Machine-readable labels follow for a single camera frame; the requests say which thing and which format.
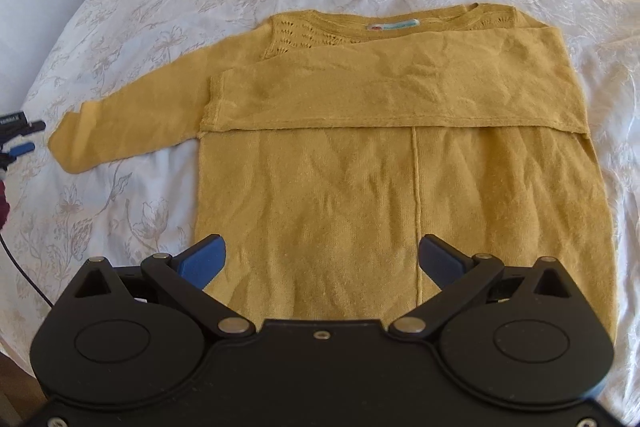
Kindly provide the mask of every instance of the bed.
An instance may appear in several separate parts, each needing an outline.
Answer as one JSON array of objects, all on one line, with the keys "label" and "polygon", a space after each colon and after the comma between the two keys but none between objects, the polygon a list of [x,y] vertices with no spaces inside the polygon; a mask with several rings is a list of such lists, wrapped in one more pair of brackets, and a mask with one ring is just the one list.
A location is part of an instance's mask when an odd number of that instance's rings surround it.
[{"label": "bed", "polygon": [[[13,210],[4,235],[30,277],[55,299],[90,255],[114,265],[191,242],[196,142],[64,172],[46,139],[67,110],[134,81],[179,55],[253,28],[283,10],[392,15],[472,2],[517,6],[559,26],[588,103],[618,265],[616,360],[600,400],[625,423],[640,421],[640,0],[86,0],[66,25],[24,103],[47,131],[12,166]],[[30,340],[46,304],[0,255],[0,343],[30,370]]]}]

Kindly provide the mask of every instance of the sweater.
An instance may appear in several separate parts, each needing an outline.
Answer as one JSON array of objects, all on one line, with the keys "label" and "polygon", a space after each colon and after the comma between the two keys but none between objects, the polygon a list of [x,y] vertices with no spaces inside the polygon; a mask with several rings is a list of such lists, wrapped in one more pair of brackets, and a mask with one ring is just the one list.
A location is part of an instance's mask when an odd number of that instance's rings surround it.
[{"label": "sweater", "polygon": [[615,270],[582,91],[556,28],[475,4],[391,18],[274,15],[67,113],[68,172],[198,138],[205,291],[267,317],[389,322],[438,290],[434,233],[530,266],[558,257],[613,334]]}]

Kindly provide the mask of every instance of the red sleeve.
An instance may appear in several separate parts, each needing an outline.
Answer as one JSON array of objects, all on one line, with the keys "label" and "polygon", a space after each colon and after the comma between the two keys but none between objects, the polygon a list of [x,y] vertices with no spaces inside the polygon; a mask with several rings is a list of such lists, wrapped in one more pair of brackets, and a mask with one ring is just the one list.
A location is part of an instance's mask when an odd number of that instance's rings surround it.
[{"label": "red sleeve", "polygon": [[4,197],[4,182],[0,182],[0,230],[6,223],[6,216],[9,215],[9,203]]}]

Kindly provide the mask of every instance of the wire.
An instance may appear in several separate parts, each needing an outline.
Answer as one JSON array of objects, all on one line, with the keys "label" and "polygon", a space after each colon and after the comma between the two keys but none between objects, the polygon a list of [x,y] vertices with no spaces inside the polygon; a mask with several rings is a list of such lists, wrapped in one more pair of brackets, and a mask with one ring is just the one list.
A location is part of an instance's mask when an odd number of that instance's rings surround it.
[{"label": "wire", "polygon": [[49,299],[47,299],[47,296],[44,295],[44,293],[42,293],[42,290],[40,288],[38,288],[36,286],[36,283],[34,283],[31,278],[27,275],[27,273],[20,268],[20,265],[18,264],[18,262],[15,260],[14,256],[11,255],[11,252],[9,251],[9,248],[7,247],[6,243],[4,242],[4,239],[2,238],[2,234],[0,233],[0,243],[2,243],[2,246],[4,247],[4,251],[6,252],[6,254],[9,256],[9,259],[11,259],[11,262],[15,264],[15,267],[18,269],[18,271],[22,274],[22,276],[27,279],[27,282],[33,286],[33,289],[36,290],[36,292],[38,292],[38,295],[40,295],[40,297],[42,297],[44,299],[44,301],[49,305],[50,308],[53,308],[53,304],[51,303],[51,301]]}]

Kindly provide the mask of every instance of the outstretched sleeve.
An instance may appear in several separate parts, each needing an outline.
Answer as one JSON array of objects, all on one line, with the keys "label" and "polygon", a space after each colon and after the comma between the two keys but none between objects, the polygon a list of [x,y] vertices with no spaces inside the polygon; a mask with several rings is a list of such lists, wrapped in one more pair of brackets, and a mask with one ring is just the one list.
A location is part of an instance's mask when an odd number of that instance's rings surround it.
[{"label": "outstretched sleeve", "polygon": [[98,102],[68,112],[49,139],[67,172],[164,149],[196,136],[212,74],[257,62],[270,44],[271,22],[183,55]]}]

